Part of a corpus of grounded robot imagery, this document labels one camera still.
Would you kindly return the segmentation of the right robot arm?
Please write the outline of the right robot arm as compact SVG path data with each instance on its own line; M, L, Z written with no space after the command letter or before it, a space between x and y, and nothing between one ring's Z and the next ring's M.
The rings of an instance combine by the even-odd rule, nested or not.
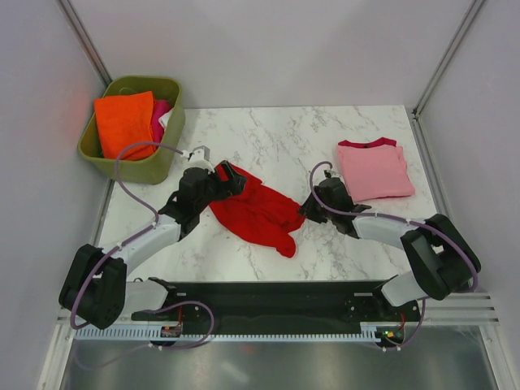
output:
M372 299L372 310L380 319L392 319L410 301L442 301L451 293L471 290L481 271L478 257L447 216L408 222L379 213L354 203L337 177L314 186L299 214L316 223L331 222L338 232L354 239L404 251L410 270L386 281Z

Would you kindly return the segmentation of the red t-shirt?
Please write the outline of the red t-shirt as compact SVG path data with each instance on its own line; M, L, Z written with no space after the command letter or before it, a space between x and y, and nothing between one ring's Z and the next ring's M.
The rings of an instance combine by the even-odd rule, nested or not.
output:
M210 203L215 218L244 241L274 248L282 256L292 258L297 245L290 233L304 223L300 206L247 171L232 168L246 178L243 192Z

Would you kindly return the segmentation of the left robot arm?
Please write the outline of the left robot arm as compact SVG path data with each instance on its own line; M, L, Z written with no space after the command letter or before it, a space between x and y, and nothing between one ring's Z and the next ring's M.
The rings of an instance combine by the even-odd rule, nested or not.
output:
M213 202L242 194L247 178L231 163L222 161L213 171L186 169L178 189L151 222L109 249L82 245L58 296L58 303L71 312L74 330L88 325L106 329L124 309L127 276L167 246L182 241L199 224L200 215Z

